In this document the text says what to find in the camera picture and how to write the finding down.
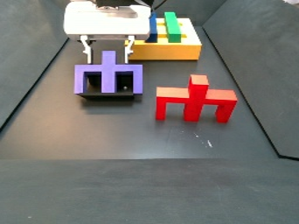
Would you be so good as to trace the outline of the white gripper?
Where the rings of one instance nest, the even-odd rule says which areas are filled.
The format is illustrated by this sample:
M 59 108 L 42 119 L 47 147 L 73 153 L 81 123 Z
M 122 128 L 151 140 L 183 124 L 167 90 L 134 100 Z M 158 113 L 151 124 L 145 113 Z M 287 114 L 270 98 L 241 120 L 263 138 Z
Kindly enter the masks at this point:
M 134 53 L 135 39 L 150 37 L 151 8 L 139 3 L 98 7 L 93 1 L 71 1 L 65 11 L 63 28 L 69 37 L 81 40 L 93 63 L 90 39 L 127 39 L 125 54 L 126 64 Z

